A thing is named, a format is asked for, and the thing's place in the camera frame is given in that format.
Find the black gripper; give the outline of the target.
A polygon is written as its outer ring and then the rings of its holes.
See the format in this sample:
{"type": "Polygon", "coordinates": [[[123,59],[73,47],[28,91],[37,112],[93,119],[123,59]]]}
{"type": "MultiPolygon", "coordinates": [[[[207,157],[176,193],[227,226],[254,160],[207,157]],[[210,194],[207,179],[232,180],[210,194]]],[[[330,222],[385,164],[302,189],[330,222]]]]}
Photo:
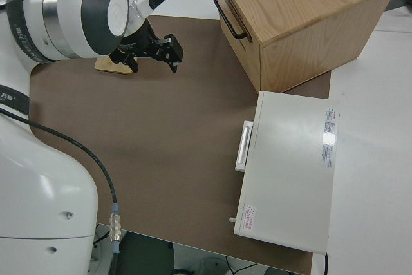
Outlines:
{"type": "Polygon", "coordinates": [[[124,37],[116,50],[109,54],[115,73],[132,74],[138,72],[138,63],[134,57],[149,57],[169,65],[176,73],[183,61],[183,48],[173,34],[159,39],[148,19],[131,35],[124,37]]]}

